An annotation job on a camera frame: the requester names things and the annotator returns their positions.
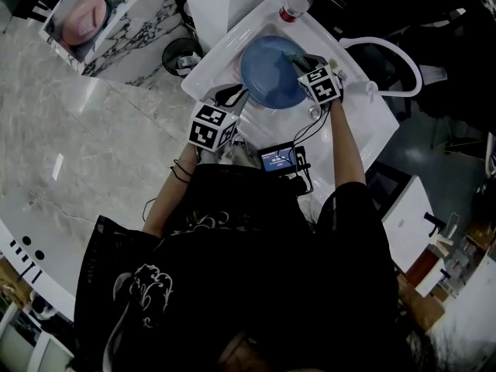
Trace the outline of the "white rectangular washbasin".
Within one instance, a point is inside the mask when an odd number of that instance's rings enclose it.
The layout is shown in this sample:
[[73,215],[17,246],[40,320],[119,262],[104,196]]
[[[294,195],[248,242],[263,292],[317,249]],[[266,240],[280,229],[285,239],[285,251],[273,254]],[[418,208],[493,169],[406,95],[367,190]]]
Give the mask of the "white rectangular washbasin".
[[391,258],[403,273],[430,244],[434,225],[424,218],[425,213],[432,214],[432,207],[421,179],[413,176],[382,219]]

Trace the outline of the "black mesh wastebasket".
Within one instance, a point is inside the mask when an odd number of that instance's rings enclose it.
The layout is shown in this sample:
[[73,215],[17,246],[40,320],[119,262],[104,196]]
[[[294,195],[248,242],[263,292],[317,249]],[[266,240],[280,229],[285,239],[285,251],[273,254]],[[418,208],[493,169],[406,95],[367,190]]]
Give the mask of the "black mesh wastebasket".
[[203,58],[199,42],[182,37],[170,42],[162,53],[164,69],[176,77],[186,78]]

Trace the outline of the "pink basin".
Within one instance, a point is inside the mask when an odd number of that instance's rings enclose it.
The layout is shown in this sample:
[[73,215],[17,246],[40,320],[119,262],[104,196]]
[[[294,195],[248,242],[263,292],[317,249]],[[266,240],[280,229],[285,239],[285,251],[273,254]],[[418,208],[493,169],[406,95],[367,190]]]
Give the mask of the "pink basin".
[[79,46],[93,39],[108,18],[105,0],[82,0],[65,18],[62,40],[68,46]]

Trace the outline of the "person's right forearm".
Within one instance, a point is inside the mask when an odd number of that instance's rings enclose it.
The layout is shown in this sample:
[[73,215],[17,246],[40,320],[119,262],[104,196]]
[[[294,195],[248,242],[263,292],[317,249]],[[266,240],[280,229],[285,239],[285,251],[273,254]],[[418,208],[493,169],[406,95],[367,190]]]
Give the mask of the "person's right forearm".
[[366,184],[363,162],[339,99],[332,101],[330,123],[336,187],[351,182]]

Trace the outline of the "small black screen device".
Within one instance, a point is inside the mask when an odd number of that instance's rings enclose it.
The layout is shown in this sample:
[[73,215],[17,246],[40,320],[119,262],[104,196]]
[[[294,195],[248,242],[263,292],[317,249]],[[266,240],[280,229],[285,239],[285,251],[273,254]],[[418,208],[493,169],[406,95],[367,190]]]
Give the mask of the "small black screen device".
[[307,162],[303,146],[295,146],[293,142],[280,143],[257,151],[261,169],[274,177],[297,174],[307,170],[311,164]]

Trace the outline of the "white ceramic sink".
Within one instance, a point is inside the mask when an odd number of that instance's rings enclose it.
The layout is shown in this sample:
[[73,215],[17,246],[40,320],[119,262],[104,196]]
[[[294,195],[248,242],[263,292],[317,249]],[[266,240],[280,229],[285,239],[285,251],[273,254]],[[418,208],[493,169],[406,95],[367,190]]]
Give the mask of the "white ceramic sink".
[[[369,168],[398,129],[399,124],[384,99],[364,91],[368,77],[338,41],[310,14],[295,23],[280,20],[278,11],[286,0],[264,0],[224,36],[182,81],[181,87],[193,99],[201,99],[217,85],[240,80],[239,62],[243,50],[258,37],[279,35],[298,44],[305,52],[337,62],[345,74],[343,108],[364,168]],[[329,120],[315,124],[308,115],[309,100],[284,110],[266,108],[249,100],[241,114],[238,130],[255,148],[262,149],[294,139],[298,130],[309,126],[303,146],[311,164],[312,197],[323,203],[335,189],[332,136]]]

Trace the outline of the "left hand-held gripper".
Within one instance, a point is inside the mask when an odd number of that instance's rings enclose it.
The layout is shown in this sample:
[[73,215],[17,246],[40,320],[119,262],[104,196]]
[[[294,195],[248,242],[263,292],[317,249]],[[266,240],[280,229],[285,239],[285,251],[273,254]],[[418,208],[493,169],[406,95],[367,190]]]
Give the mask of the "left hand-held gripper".
[[216,152],[232,139],[250,93],[239,83],[219,85],[212,91],[217,106],[225,110],[196,102],[189,120],[188,142]]

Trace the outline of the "brown wooden cabinet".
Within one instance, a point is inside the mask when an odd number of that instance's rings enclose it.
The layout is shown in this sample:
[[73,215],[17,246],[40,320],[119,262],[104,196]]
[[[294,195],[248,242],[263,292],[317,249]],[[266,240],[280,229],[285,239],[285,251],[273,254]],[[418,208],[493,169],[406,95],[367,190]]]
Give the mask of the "brown wooden cabinet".
[[429,248],[425,248],[405,273],[406,281],[414,287],[418,286],[442,260]]

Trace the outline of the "white panel with holes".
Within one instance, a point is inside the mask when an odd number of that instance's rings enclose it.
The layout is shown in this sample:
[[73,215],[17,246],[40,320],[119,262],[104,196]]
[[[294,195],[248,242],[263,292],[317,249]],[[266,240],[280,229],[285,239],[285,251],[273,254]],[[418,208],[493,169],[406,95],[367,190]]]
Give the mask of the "white panel with holes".
[[74,320],[83,250],[24,191],[0,198],[0,252],[32,289]]

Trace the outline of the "green scrubbing sponge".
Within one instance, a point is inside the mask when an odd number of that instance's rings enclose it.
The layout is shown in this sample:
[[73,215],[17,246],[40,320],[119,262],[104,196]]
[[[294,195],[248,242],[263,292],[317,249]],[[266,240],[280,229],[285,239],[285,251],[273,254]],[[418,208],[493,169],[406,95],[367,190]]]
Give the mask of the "green scrubbing sponge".
[[305,59],[303,55],[297,52],[285,52],[284,55],[290,62],[293,63],[296,67],[298,67],[301,71],[308,72],[311,70],[311,65]]

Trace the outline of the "black faucet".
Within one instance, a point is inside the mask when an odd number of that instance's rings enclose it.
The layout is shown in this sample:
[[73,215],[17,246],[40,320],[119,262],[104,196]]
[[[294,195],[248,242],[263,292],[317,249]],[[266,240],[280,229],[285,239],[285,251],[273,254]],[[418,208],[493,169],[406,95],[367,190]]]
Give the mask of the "black faucet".
[[429,233],[429,237],[432,237],[434,234],[438,233],[439,231],[443,231],[446,228],[446,223],[438,218],[436,218],[434,215],[426,212],[423,216],[424,220],[427,220],[431,224],[433,224],[432,231]]

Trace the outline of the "marble pattern sink cabinet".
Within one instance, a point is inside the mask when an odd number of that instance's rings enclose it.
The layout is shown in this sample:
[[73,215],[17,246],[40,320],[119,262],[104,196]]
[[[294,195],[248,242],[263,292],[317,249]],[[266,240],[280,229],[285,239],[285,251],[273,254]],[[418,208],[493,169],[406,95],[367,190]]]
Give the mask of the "marble pattern sink cabinet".
[[188,34],[175,0],[105,0],[109,14],[87,43],[62,40],[67,15],[82,0],[59,0],[40,36],[78,74],[136,87],[152,88],[161,73],[162,53]]

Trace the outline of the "person's black printed shirt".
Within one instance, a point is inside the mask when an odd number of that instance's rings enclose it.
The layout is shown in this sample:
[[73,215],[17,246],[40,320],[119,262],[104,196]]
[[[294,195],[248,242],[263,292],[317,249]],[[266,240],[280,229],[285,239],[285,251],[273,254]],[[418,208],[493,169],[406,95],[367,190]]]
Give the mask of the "person's black printed shirt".
[[99,217],[74,313],[78,372],[208,372],[239,333],[275,368],[390,368],[398,285],[366,185],[310,225],[248,167],[201,165],[162,238]]

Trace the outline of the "large blue plate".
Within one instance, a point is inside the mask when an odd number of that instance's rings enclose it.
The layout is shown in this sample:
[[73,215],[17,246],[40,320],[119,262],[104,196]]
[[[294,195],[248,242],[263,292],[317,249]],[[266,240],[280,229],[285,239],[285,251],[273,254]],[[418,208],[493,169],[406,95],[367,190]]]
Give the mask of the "large blue plate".
[[288,54],[304,50],[282,36],[263,36],[243,51],[240,77],[250,96],[270,109],[289,109],[306,99]]

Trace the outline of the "clear bottle with red cap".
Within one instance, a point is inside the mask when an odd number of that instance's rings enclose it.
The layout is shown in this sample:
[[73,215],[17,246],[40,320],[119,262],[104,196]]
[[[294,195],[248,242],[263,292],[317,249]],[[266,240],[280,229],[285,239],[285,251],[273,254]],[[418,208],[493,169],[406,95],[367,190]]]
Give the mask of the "clear bottle with red cap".
[[314,0],[287,0],[279,10],[279,16],[285,22],[295,22],[312,6]]

